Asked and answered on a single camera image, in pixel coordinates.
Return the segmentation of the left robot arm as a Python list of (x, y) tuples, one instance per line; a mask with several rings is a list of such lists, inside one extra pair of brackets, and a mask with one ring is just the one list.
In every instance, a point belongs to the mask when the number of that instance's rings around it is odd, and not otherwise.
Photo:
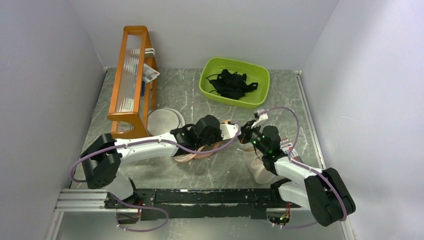
[(240, 135), (237, 122), (220, 123), (206, 115), (195, 124), (187, 124), (169, 132), (143, 138), (114, 138), (110, 133), (99, 136), (80, 156), (84, 182), (92, 190), (104, 189), (118, 197), (126, 208), (134, 207), (139, 200), (135, 185), (118, 172), (121, 164), (130, 164), (157, 157), (177, 157), (203, 154), (201, 147), (224, 142), (211, 149), (215, 153), (225, 149)]

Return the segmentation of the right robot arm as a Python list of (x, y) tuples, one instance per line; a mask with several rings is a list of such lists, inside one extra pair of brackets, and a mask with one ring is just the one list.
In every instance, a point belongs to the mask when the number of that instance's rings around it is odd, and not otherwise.
[(339, 172), (329, 167), (319, 169), (305, 165), (281, 149), (279, 131), (275, 126), (255, 126), (254, 121), (241, 127), (238, 139), (251, 143), (262, 153), (265, 169), (283, 179), (271, 185), (270, 202), (282, 207), (290, 202), (310, 210), (315, 221), (327, 227), (356, 211), (356, 204)]

